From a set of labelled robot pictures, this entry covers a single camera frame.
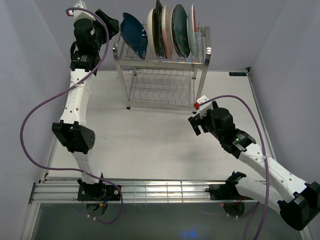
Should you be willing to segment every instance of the dish rack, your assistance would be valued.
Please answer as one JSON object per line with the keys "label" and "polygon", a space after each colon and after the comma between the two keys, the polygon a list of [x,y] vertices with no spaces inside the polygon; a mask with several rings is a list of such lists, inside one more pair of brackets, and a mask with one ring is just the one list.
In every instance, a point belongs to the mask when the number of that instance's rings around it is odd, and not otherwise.
{"label": "dish rack", "polygon": [[[197,26],[196,29],[198,57],[190,53],[185,58],[179,57],[175,50],[169,59],[154,56],[148,46],[142,60],[119,34],[112,49],[127,109],[140,106],[195,112],[195,100],[202,94],[212,52],[210,28]],[[133,72],[129,78],[127,74],[124,77],[128,69]],[[198,72],[201,72],[200,78],[197,78]]]}

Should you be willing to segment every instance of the glass panel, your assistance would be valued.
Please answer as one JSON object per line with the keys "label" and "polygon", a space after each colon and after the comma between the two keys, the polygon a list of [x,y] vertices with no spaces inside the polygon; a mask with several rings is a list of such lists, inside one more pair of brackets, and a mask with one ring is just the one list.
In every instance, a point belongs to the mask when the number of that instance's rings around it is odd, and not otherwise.
{"label": "glass panel", "polygon": [[[246,203],[245,212],[255,203]],[[109,204],[105,220],[112,220],[119,204]],[[263,205],[253,218],[247,239],[253,239],[258,228]],[[83,203],[41,204],[33,240],[238,240],[243,238],[248,217],[235,219],[200,212],[224,214],[221,203],[125,204],[122,216],[113,225],[105,225],[86,214]],[[267,212],[259,240],[301,240],[298,231],[289,227],[272,209]]]}

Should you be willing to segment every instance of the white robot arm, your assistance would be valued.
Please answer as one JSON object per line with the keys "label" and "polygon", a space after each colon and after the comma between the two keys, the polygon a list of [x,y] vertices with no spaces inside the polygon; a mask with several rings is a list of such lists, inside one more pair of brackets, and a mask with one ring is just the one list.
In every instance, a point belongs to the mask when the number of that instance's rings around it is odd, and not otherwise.
{"label": "white robot arm", "polygon": [[[79,1],[75,7],[86,9],[83,1]],[[76,41],[70,49],[70,87],[65,108],[59,122],[52,124],[52,131],[75,158],[79,169],[85,173],[102,176],[96,160],[91,157],[91,149],[95,144],[95,132],[86,127],[86,111],[90,90],[95,82],[97,72],[85,78],[99,63],[101,46],[107,42],[107,33],[103,25],[84,11],[75,10],[67,13],[74,20],[74,36]],[[119,32],[119,21],[108,17],[98,9],[95,14],[101,18],[108,28],[109,40]],[[103,183],[82,173],[79,184],[90,197],[98,199],[103,195]]]}
{"label": "white robot arm", "polygon": [[[226,152],[249,165],[263,178],[266,178],[264,160],[267,158],[269,182],[272,185],[268,206],[278,212],[288,225],[301,231],[320,212],[320,185],[317,182],[307,183],[272,157],[263,156],[255,139],[236,128],[229,111],[218,107],[215,101],[206,103],[208,100],[205,95],[199,98],[196,115],[188,119],[196,135],[201,133],[201,126],[204,133],[211,133],[219,140]],[[228,192],[230,196],[246,196],[260,203],[265,202],[266,186],[241,172],[233,173],[225,183],[215,193]]]}

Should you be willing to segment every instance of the white wall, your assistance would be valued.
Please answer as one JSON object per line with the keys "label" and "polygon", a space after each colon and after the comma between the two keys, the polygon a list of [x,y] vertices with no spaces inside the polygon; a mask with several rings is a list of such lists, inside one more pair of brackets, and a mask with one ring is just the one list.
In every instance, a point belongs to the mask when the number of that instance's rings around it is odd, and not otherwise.
{"label": "white wall", "polygon": [[[40,170],[25,157],[19,130],[35,105],[67,88],[69,66],[34,0],[0,1],[0,239],[17,240]],[[26,126],[30,154],[45,163],[52,121],[65,99],[34,113]]]}
{"label": "white wall", "polygon": [[[320,183],[320,1],[290,0],[252,66],[261,111],[279,162]],[[320,239],[320,216],[310,224]]]}
{"label": "white wall", "polygon": [[[287,0],[161,0],[173,9],[183,4],[187,13],[195,5],[196,21],[210,26],[211,69],[230,70],[251,67]],[[75,40],[73,21],[65,9],[77,0],[35,0],[65,58],[70,60],[70,44]],[[123,20],[122,13],[146,21],[156,0],[84,0],[89,10],[102,9],[107,15]],[[115,69],[109,51],[102,70]]]}

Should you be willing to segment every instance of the ceramic plate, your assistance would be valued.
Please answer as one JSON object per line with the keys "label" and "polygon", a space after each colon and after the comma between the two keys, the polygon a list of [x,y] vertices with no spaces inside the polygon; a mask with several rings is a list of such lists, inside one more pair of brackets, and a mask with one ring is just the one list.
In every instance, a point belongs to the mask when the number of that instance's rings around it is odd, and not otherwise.
{"label": "ceramic plate", "polygon": [[157,15],[157,19],[158,19],[158,33],[159,33],[159,56],[160,57],[165,57],[165,46],[164,46],[164,39],[162,37],[162,24],[161,24],[161,17],[162,17],[162,4],[160,2],[160,0],[156,0],[156,4],[155,4],[155,14]]}
{"label": "ceramic plate", "polygon": [[172,36],[176,53],[183,58],[190,54],[188,31],[187,31],[187,13],[181,4],[175,6],[172,12]]}
{"label": "ceramic plate", "polygon": [[123,13],[123,21],[120,25],[120,33],[125,43],[133,49],[135,53],[138,53],[139,58],[145,59],[148,37],[147,32],[142,24],[129,13]]}
{"label": "ceramic plate", "polygon": [[192,7],[190,9],[190,12],[187,18],[186,29],[188,33],[189,48],[193,56],[197,59],[199,55],[199,49],[198,49],[198,33],[197,33],[196,14],[195,14],[194,4],[192,4]]}
{"label": "ceramic plate", "polygon": [[168,5],[162,9],[161,25],[165,55],[171,59],[174,45],[172,43],[171,13]]}
{"label": "ceramic plate", "polygon": [[147,19],[147,35],[148,35],[148,44],[151,50],[151,53],[154,58],[158,56],[159,52],[159,23],[158,16],[156,14],[156,9],[153,8],[148,14]]}

